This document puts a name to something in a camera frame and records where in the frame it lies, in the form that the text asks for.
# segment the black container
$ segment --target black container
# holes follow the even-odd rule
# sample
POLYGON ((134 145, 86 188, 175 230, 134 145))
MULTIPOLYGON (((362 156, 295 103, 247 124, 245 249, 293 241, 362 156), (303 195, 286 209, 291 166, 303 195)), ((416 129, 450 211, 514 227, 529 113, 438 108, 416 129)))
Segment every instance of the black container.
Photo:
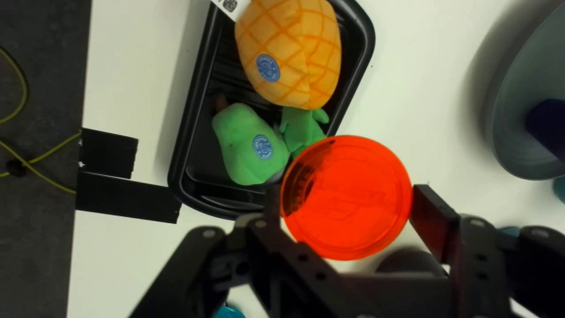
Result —
MULTIPOLYGON (((325 105, 330 115, 323 131, 335 135, 374 52, 374 29, 356 0, 330 0, 342 41, 337 90, 325 105)), ((169 168, 169 189, 185 205, 217 218, 235 219, 263 212, 266 186, 242 188, 229 181, 219 142, 212 131, 213 98, 245 103, 275 126, 281 108, 261 99, 245 78, 235 45, 235 23, 210 6, 198 62, 169 168)))

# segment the green toy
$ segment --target green toy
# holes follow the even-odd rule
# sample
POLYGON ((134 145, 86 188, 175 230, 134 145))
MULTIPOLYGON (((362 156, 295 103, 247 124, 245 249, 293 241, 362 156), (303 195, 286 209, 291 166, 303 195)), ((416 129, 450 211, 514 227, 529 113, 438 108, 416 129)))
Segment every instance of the green toy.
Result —
POLYGON ((220 110, 212 129, 235 184, 258 186, 284 172, 289 159, 284 142, 247 105, 220 110))
POLYGON ((293 158, 296 158, 309 145, 325 138, 319 122, 330 122, 330 117, 323 110, 303 112, 282 108, 282 121, 279 131, 282 135, 288 152, 293 158))

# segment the yellow pineapple toy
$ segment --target yellow pineapple toy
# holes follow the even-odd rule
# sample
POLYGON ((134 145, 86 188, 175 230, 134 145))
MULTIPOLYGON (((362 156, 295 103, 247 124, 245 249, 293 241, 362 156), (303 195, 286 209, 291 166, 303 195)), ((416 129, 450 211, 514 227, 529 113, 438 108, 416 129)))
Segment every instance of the yellow pineapple toy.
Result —
POLYGON ((341 37, 326 0, 251 0, 235 39, 254 90, 272 105, 319 110, 341 71, 341 37))

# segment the white table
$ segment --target white table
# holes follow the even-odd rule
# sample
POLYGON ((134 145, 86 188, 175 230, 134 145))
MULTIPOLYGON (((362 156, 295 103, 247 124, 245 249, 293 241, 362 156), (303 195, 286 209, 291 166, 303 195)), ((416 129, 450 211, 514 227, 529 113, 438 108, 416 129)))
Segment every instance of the white table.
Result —
MULTIPOLYGON (((547 4, 362 0, 378 48, 339 133, 383 142, 415 184, 431 184, 461 214, 565 230, 551 184, 501 170, 473 122, 492 68, 547 4)), ((166 184, 206 9, 206 0, 93 2, 85 128, 139 140, 134 181, 166 184)), ((69 318, 127 317, 180 239, 203 225, 231 228, 187 207, 176 227, 77 212, 69 318)), ((420 246, 409 227, 399 246, 420 246)), ((265 317, 247 292, 231 299, 265 317)))

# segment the cable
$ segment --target cable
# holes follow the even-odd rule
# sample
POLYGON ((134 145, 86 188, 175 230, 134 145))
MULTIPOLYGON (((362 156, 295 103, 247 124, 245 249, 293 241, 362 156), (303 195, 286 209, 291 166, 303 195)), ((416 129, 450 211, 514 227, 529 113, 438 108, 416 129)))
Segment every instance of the cable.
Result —
MULTIPOLYGON (((28 103, 28 83, 26 83, 26 78, 23 75, 23 71, 17 68, 16 60, 3 50, 0 48, 0 55, 3 57, 3 60, 12 68, 14 75, 17 76, 19 83, 21 83, 21 99, 19 103, 16 105, 16 108, 5 115, 5 117, 0 117, 0 124, 7 124, 10 122, 12 119, 16 119, 21 110, 25 108, 25 105, 28 103)), ((47 175, 40 174, 37 168, 33 168, 33 165, 47 159, 49 156, 56 154, 58 151, 62 151, 65 145, 72 143, 74 140, 77 140, 81 136, 81 133, 76 133, 72 136, 69 136, 67 140, 63 140, 62 143, 55 145, 53 149, 46 151, 44 154, 26 161, 23 159, 23 156, 19 156, 12 147, 9 147, 7 143, 3 143, 0 140, 0 147, 10 154, 14 159, 17 159, 26 170, 30 170, 33 175, 37 175, 40 181, 44 181, 46 184, 49 184, 51 188, 62 191, 62 193, 67 193, 67 195, 76 195, 74 189, 67 188, 67 186, 62 186, 58 184, 56 181, 49 179, 47 175)), ((9 172, 0 172, 0 179, 5 179, 9 177, 10 174, 9 172)))
POLYGON ((53 179, 46 177, 46 175, 40 174, 39 170, 35 170, 35 168, 32 166, 32 163, 28 163, 26 159, 23 159, 12 147, 5 145, 3 142, 0 142, 0 147, 2 147, 7 154, 10 154, 12 158, 16 158, 25 168, 28 168, 32 174, 35 174, 40 181, 51 184, 51 186, 53 186, 55 189, 58 189, 58 191, 63 191, 63 193, 69 193, 69 195, 76 195, 74 189, 65 188, 65 186, 55 182, 53 179))
POLYGON ((25 105, 28 103, 28 82, 25 80, 21 69, 17 68, 16 60, 3 50, 0 48, 0 55, 3 57, 3 60, 14 69, 19 83, 21 83, 21 99, 16 105, 16 108, 12 110, 12 113, 0 117, 0 124, 7 124, 10 122, 14 117, 17 117, 21 113, 21 110, 25 108, 25 105))
MULTIPOLYGON (((37 165, 44 159, 47 159, 49 156, 56 154, 58 151, 62 151, 65 145, 72 143, 74 140, 77 140, 81 136, 81 133, 76 133, 72 136, 69 136, 67 140, 60 142, 56 147, 46 151, 44 154, 33 158, 32 161, 28 161, 30 165, 37 165)), ((9 172, 0 172, 0 179, 10 177, 9 172)))

